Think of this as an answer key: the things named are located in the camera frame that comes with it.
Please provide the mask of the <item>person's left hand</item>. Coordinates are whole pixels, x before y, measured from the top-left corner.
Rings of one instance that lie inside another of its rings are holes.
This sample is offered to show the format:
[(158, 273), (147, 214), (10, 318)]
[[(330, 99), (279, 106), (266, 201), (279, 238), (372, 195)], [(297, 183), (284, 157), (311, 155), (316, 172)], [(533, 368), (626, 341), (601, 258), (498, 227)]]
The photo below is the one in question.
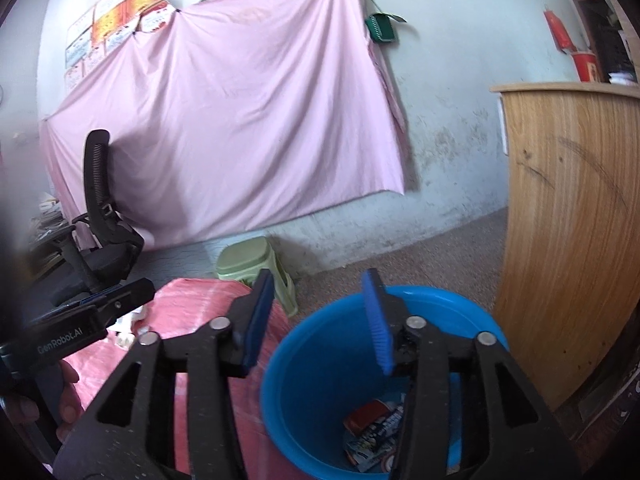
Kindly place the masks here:
[[(64, 443), (76, 422), (84, 412), (76, 391), (79, 375), (69, 362), (58, 362), (58, 371), (62, 380), (59, 394), (54, 397), (60, 423), (56, 428), (56, 437)], [(38, 405), (27, 396), (2, 396), (1, 408), (14, 427), (34, 424), (39, 418)]]

